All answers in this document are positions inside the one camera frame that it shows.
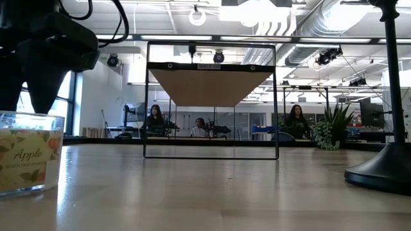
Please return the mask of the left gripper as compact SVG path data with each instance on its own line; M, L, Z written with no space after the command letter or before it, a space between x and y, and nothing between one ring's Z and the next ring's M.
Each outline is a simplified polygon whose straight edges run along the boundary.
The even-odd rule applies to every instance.
M24 77L36 114L47 114L69 70L93 69L100 55L88 28L58 12L0 15L0 110L17 110Z

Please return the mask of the yellow apple scented candle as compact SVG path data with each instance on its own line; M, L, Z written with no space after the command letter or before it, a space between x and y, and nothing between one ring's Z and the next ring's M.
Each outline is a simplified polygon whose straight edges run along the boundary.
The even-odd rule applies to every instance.
M0 198L58 185L65 118L0 111Z

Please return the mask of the black candlestick holder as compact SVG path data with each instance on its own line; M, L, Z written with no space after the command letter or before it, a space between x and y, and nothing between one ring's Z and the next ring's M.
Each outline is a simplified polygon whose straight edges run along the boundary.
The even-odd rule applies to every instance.
M381 10L385 24L394 142L375 157L344 171L346 182L365 188L411 196L411 143L405 141L395 19L398 0L366 0Z

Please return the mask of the wooden blocks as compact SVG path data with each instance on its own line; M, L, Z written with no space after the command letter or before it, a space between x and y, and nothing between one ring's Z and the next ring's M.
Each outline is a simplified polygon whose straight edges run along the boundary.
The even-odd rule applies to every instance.
M83 127L82 136L86 138L104 138L105 130L103 128Z

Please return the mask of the black monitor on stand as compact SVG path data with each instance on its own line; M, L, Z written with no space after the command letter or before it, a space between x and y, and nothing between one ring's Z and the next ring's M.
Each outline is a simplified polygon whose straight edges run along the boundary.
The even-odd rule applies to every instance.
M126 104L123 107L123 126L127 127L128 123L139 123L144 121L144 104L138 103L136 105Z

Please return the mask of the person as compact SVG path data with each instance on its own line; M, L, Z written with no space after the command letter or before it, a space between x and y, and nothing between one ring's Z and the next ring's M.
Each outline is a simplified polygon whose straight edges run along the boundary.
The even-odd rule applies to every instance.
M150 115L147 118L147 132L149 136L165 136L165 120L161 114L159 105L152 105Z
M204 129L205 121L203 118L199 117L195 121L195 126L191 129L191 137L208 137L208 132Z
M285 127L295 139L303 139L308 137L310 128L307 120L305 120L302 108L300 105L294 105L285 120Z

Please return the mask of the long ceiling light bar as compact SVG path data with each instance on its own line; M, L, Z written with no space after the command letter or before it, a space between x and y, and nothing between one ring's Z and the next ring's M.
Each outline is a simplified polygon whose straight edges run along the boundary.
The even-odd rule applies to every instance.
M251 42L262 44L352 44L383 45L385 38L379 37L296 37L296 36L248 36L248 35L172 35L172 34L131 34L127 41L212 41Z

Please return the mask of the black chair back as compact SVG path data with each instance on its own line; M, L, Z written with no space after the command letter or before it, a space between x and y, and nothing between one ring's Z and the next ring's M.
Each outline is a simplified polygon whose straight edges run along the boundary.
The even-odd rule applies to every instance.
M279 142L295 142L295 138L292 135L285 132L273 133L271 140L278 140Z

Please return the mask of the artificial green potted plant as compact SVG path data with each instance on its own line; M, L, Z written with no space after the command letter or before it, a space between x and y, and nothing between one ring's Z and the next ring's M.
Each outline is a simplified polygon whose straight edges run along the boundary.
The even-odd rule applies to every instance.
M336 151L347 139L347 127L353 119L353 112L348 114L349 105L336 105L334 109L324 109L324 119L312 127L313 141L323 150Z

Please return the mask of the black computer monitor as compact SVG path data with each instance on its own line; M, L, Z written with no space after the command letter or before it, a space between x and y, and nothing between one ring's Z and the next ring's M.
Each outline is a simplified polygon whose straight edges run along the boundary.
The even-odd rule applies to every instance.
M362 125L373 128L384 128L384 115L375 117L372 115L373 111L383 111L383 105L371 103L370 99L363 99L360 102L360 113Z

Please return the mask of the black aluminium table frame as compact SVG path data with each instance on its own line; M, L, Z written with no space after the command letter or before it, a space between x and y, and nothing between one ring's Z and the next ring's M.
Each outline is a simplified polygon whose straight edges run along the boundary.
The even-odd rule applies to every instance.
M63 145L70 146L75 144L135 144L143 145L143 139L106 139L88 137L64 137ZM168 139L167 137L152 137L146 141L147 145L169 145L169 146L227 146L227 147L275 147L274 141L239 141L225 139L200 139L200 138L181 138ZM346 142L340 145L341 150L358 151L381 151L384 147L391 145L381 143L361 143Z

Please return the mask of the wooden shelf riser black frame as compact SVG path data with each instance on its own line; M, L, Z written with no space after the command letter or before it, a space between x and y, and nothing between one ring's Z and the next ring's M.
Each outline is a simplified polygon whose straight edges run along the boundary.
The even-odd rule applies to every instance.
M235 108L269 76L273 76L273 109L278 112L275 46L204 41L149 41L152 46L250 47L272 52L272 65L182 64L151 62L146 58L146 72L152 72L176 107Z

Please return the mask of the black metal rig frame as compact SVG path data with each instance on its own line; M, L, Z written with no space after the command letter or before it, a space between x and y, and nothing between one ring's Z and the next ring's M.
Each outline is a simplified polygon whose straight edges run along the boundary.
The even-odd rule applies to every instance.
M281 103L283 123L294 105L300 105L305 120L309 125L316 122L318 114L324 114L324 109L331 105L329 87L311 85L284 85L281 87Z

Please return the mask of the silver ceiling duct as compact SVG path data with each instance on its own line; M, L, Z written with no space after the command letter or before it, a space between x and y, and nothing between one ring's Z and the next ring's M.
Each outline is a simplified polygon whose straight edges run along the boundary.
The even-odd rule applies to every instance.
M372 9L366 0L323 0L307 20L295 30L300 37L340 37L359 23ZM301 65L319 51L319 47L281 44L276 49L276 64Z

